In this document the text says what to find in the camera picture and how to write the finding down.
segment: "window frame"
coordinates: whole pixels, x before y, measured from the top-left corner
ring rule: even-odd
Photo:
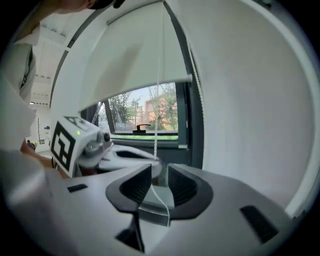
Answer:
[[[178,146],[180,148],[188,147],[188,109],[186,103],[186,87],[187,83],[184,82],[176,82],[175,83],[175,95],[176,95],[176,104],[177,104],[177,122],[178,122],[178,130],[159,130],[157,132],[158,136],[178,136]],[[109,98],[104,100],[104,111],[106,115],[106,119],[109,125],[109,130],[112,135],[124,135],[124,136],[154,136],[155,131],[147,130],[145,133],[136,134],[132,131],[116,131],[115,125],[111,115],[111,109],[109,105]],[[134,140],[132,138],[117,138],[117,140]]]

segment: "white roller shade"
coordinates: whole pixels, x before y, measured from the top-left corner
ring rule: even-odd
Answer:
[[[107,97],[157,84],[162,3],[134,10],[110,24],[90,56],[79,109]],[[171,19],[163,8],[160,82],[188,81]]]

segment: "window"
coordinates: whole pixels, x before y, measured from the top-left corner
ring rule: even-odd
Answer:
[[[153,85],[109,98],[106,109],[104,104],[100,109],[99,127],[106,127],[109,122],[108,127],[114,139],[154,140],[156,115],[158,139],[177,140],[178,104],[175,83],[159,85],[158,94],[157,86]],[[146,130],[145,134],[133,133],[138,125],[142,125],[141,130]]]

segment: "person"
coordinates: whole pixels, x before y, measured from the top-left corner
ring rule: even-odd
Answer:
[[[102,9],[112,2],[113,0],[42,0],[38,4],[1,61],[1,72],[27,105],[30,104],[31,88],[36,75],[36,57],[32,48],[39,40],[40,21],[53,13],[68,14],[85,9]],[[52,160],[37,154],[31,146],[29,140],[24,140],[20,151],[40,161],[45,168],[52,168]],[[68,177],[62,170],[59,173],[62,178]]]
[[[34,145],[33,143],[31,143],[30,140],[27,140],[26,144],[27,144],[28,147],[29,147],[30,149],[32,149],[33,151],[36,150],[35,145]]]

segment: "ceiling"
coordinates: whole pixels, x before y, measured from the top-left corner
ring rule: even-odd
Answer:
[[[48,16],[41,22],[40,38],[33,52],[36,57],[36,76],[31,91],[31,102],[49,108],[53,80],[60,59],[67,45],[83,24],[93,13],[83,10],[77,13]]]

